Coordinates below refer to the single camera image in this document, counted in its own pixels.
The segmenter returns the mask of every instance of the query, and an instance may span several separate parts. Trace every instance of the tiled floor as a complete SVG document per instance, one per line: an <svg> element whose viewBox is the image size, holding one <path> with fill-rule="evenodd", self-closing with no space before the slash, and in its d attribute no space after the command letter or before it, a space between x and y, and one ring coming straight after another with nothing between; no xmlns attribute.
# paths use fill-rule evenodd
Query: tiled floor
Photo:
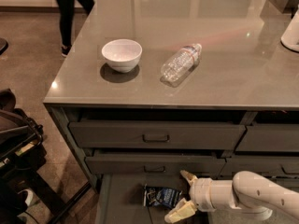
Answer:
<svg viewBox="0 0 299 224"><path fill-rule="evenodd" d="M84 14L76 14L74 38L85 19ZM64 201L68 201L87 180L43 106L43 99L64 61L60 52L58 22L57 13L0 12L0 37L9 43L7 51L0 56L0 89L11 88L17 97L17 107L44 126L47 163L38 172ZM94 223L97 200L98 194L90 189L61 223ZM28 213L40 224L52 218L49 209L37 197ZM27 217L28 224L35 223L27 215L22 216ZM209 221L213 224L260 223L225 211L210 215ZM294 222L275 213L264 223Z"/></svg>

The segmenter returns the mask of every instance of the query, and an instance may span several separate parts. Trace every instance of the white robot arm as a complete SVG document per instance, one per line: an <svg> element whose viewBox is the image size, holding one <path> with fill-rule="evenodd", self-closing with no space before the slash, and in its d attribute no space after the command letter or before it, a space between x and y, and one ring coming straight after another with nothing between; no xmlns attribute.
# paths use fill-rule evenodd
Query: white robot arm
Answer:
<svg viewBox="0 0 299 224"><path fill-rule="evenodd" d="M221 181L197 178L187 171L182 176L190 184L189 201L182 199L165 216L167 223L175 223L195 214L196 210L214 212L217 209L238 213L243 217L266 220L272 210L283 212L299 220L299 193L252 172L239 172L233 180Z"/></svg>

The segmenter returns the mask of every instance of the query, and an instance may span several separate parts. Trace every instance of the gray countertop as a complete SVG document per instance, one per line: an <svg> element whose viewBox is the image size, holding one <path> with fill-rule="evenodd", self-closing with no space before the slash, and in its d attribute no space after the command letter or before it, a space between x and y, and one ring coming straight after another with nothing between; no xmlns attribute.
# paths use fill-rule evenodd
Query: gray countertop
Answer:
<svg viewBox="0 0 299 224"><path fill-rule="evenodd" d="M97 0L44 103L298 109L299 53L280 44L290 20L267 0ZM128 74L101 54L119 38L143 48ZM179 86L164 84L161 66L191 43L203 46L199 66Z"/></svg>

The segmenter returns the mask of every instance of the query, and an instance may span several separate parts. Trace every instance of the snack package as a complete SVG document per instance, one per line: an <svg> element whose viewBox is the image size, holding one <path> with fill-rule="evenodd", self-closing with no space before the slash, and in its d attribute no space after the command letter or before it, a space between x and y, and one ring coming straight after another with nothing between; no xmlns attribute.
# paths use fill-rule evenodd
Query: snack package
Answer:
<svg viewBox="0 0 299 224"><path fill-rule="evenodd" d="M165 187L144 187L144 206L163 205L169 209L176 207L180 199L180 190Z"/></svg>

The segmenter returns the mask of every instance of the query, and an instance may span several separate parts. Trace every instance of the bowl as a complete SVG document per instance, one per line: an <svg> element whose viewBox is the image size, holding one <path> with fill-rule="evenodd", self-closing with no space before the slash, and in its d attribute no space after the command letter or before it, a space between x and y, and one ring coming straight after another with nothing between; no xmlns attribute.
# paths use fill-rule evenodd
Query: bowl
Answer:
<svg viewBox="0 0 299 224"><path fill-rule="evenodd" d="M127 73L138 65L141 53L140 44L129 39L110 41L102 48L107 64L122 73Z"/></svg>

